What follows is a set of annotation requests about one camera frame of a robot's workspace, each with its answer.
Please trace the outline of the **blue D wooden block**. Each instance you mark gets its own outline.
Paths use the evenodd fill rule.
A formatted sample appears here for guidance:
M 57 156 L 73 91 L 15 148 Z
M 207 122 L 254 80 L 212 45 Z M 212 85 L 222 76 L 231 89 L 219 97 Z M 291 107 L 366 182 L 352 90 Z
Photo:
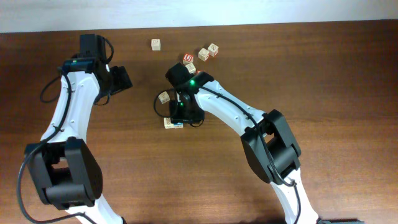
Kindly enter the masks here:
M 183 128 L 183 123 L 174 124 L 174 128 Z

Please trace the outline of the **wooden block red drawing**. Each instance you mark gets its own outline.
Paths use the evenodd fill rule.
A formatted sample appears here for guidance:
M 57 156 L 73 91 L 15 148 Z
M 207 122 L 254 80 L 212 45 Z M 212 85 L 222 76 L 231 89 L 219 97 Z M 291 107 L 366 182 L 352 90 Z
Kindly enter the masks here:
M 171 118 L 164 118 L 164 127 L 165 129 L 173 129 L 174 124 L 171 122 Z

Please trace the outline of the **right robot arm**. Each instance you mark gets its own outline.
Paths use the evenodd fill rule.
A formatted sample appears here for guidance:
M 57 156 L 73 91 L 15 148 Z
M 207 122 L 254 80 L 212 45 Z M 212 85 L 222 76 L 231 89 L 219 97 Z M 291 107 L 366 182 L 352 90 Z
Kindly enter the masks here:
M 252 171 L 271 184 L 285 222 L 321 222 L 301 180 L 300 146 L 281 112 L 255 109 L 227 92 L 208 73 L 194 75 L 181 63 L 170 68 L 165 77 L 177 94 L 170 105 L 172 123 L 199 126 L 206 112 L 216 116 L 239 135 Z

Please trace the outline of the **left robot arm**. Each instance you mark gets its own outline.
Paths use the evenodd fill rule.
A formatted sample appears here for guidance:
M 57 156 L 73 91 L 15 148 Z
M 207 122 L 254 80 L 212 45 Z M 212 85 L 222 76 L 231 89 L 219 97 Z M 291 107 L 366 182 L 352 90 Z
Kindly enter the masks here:
M 106 48 L 111 46 L 103 36 L 83 34 L 80 51 L 58 68 L 61 89 L 52 120 L 40 141 L 26 146 L 17 176 L 17 201 L 32 223 L 37 220 L 22 201 L 24 169 L 41 202 L 67 213 L 52 222 L 75 217 L 81 223 L 125 223 L 106 201 L 101 168 L 86 145 L 92 107 L 132 87 L 124 67 L 109 66 Z

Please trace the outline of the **plain wooden block middle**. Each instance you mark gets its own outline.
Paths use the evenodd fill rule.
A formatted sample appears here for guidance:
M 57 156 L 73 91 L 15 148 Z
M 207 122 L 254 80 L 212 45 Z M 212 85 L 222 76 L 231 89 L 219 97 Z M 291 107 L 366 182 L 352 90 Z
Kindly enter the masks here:
M 170 96 L 167 91 L 163 91 L 158 95 L 158 99 L 162 104 L 165 104 L 170 101 Z

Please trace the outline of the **plain wooden block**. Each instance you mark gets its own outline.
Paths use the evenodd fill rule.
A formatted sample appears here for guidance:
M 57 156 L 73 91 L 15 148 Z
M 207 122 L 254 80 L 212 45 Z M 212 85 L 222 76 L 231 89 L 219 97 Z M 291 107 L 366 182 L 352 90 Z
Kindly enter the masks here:
M 158 95 L 158 99 L 162 104 L 165 104 L 170 101 L 170 96 L 167 91 L 163 91 Z
M 160 39 L 152 39 L 151 40 L 151 48 L 153 51 L 160 51 L 161 50 Z

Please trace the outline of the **red U wooden block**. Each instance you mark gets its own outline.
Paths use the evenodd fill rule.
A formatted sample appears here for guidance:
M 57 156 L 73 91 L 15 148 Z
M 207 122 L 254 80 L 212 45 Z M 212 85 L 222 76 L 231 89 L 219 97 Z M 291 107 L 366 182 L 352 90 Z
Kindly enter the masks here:
M 182 62 L 184 65 L 192 63 L 194 60 L 194 56 L 192 54 L 184 54 Z

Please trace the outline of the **plain wooden block far left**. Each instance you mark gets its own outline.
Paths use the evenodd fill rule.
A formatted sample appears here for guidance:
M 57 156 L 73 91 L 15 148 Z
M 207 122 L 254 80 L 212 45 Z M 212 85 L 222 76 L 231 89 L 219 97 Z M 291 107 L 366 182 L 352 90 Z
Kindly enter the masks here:
M 151 40 L 151 48 L 153 51 L 160 51 L 161 50 L 160 39 L 152 39 Z

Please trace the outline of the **wooden block beside top right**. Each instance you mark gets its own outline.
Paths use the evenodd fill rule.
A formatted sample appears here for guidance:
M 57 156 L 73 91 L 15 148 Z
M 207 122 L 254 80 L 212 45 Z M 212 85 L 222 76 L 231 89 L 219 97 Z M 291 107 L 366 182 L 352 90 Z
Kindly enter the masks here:
M 208 60 L 209 56 L 210 52 L 205 48 L 200 49 L 200 51 L 198 52 L 198 58 L 204 62 Z

